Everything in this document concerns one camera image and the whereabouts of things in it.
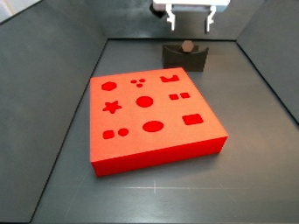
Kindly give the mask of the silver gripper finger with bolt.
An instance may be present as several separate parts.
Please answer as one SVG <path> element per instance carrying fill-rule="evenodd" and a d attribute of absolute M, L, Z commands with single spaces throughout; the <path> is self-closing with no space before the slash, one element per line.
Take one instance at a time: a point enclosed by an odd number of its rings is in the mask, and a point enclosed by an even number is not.
<path fill-rule="evenodd" d="M 166 22 L 170 24 L 170 31 L 173 32 L 174 30 L 174 15 L 172 12 L 172 5 L 166 4 L 165 5 L 165 13 L 166 13 Z"/>

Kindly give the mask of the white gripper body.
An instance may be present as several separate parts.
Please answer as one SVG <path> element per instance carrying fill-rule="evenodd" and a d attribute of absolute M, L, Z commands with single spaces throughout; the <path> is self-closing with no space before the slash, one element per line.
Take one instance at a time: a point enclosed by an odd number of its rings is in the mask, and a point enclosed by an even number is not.
<path fill-rule="evenodd" d="M 224 11 L 229 5 L 229 0 L 152 0 L 156 11 L 165 11 L 165 6 L 170 5 L 176 10 L 186 11 Z"/>

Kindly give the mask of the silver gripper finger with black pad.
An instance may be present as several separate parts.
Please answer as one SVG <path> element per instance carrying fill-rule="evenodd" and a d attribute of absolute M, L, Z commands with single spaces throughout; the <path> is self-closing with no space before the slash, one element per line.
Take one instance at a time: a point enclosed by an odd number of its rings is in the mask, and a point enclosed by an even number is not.
<path fill-rule="evenodd" d="M 205 18 L 205 32 L 209 32 L 210 31 L 210 25 L 213 24 L 213 16 L 216 14 L 216 6 L 212 5 L 209 7 L 209 14 Z"/>

